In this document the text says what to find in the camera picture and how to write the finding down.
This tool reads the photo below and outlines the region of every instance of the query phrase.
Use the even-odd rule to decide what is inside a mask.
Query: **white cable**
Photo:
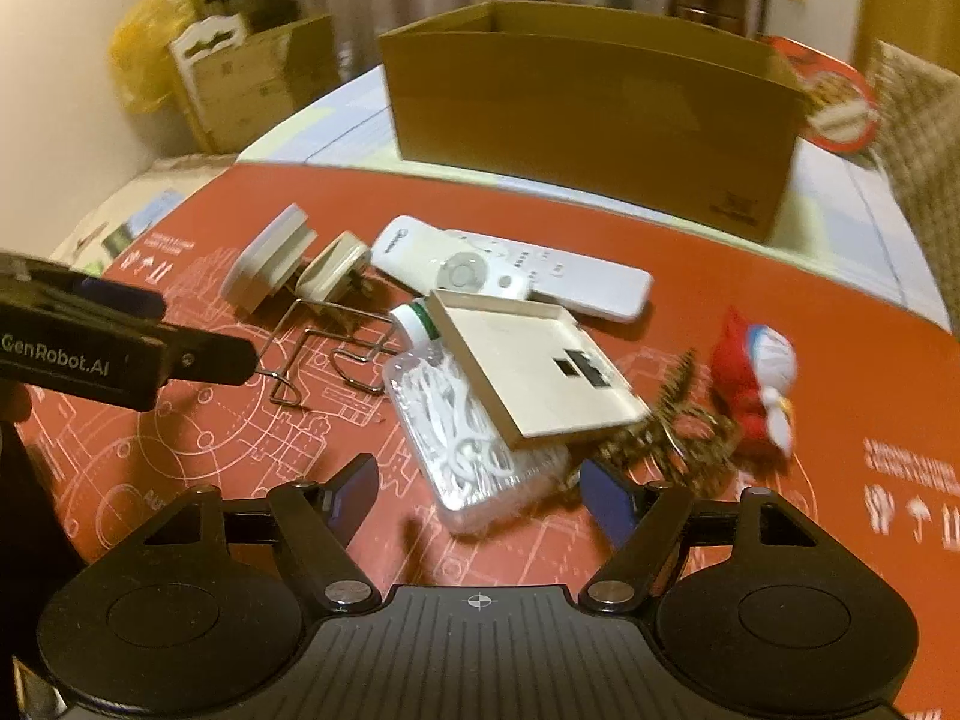
[[[412,427],[429,450],[426,461],[463,493],[517,474],[512,455],[496,451],[500,437],[452,357],[440,365],[421,360],[400,387]]]

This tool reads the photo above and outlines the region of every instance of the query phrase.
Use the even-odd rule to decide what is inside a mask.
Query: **red mat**
[[[922,641],[899,705],[958,715],[960,685],[949,674],[960,634],[960,347],[951,336],[819,276],[635,218],[507,191],[313,167],[233,167],[107,275],[162,290],[170,322],[261,341],[265,331],[238,325],[218,290],[239,252],[293,202],[319,233],[311,253],[344,229],[372,242],[391,218],[410,214],[650,271],[651,308],[640,322],[584,322],[647,397],[686,348],[707,359],[728,306],[785,333],[800,365],[792,394],[796,459],[784,478],[741,474],[728,496],[756,481],[771,485],[904,594]],[[376,295],[378,308],[407,298],[390,290],[384,285]],[[293,336],[271,349],[269,365],[289,354]],[[301,476],[326,479],[368,451],[377,456],[381,490],[350,553],[381,589],[399,581],[579,590],[608,554],[582,509],[544,508],[486,541],[450,538],[389,401],[345,386],[328,365],[333,341],[317,341],[296,369],[308,412],[272,405],[271,383],[259,377],[241,388],[174,382],[145,415],[36,391],[24,436],[49,464],[56,509],[80,552],[90,560],[102,555],[189,485],[219,485],[224,497],[263,495]],[[706,391],[702,372],[699,396]],[[643,481],[649,471],[637,475]],[[694,562],[720,555],[700,552]]]

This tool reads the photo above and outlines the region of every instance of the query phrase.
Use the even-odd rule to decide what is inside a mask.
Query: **brown box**
[[[510,449],[603,439],[649,413],[563,307],[447,290],[426,305]]]
[[[763,241],[805,96],[771,47],[630,11],[488,2],[380,38],[406,159],[627,200]]]
[[[216,151],[241,151],[340,83],[332,20],[288,23],[219,50],[194,65],[194,83]]]

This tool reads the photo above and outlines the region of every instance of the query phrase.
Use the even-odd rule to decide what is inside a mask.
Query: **remote control logo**
[[[401,227],[400,229],[398,229],[397,232],[395,232],[394,237],[390,238],[390,242],[387,244],[387,247],[385,248],[385,250],[383,250],[383,253],[389,254],[391,251],[394,250],[397,244],[402,239],[406,238],[407,235],[409,234],[410,234],[410,231],[406,227]]]
[[[58,365],[59,367],[78,370],[80,373],[96,373],[101,376],[107,376],[110,372],[109,360],[94,360],[90,362],[83,354],[71,354],[63,349],[53,349],[46,343],[30,343],[30,341],[21,341],[19,338],[13,338],[13,333],[4,333],[0,337],[0,349],[8,354],[16,354],[19,357],[29,357],[37,362],[46,362],[49,365]]]

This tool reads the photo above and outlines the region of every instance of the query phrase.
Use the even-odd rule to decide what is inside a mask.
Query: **white remote control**
[[[371,262],[414,292],[431,290],[526,300],[530,279],[506,260],[490,257],[413,217],[397,217],[377,236]]]
[[[490,235],[448,230],[488,257],[510,262],[530,276],[532,300],[612,322],[633,322],[643,311],[653,276],[626,265],[570,251],[522,244]]]

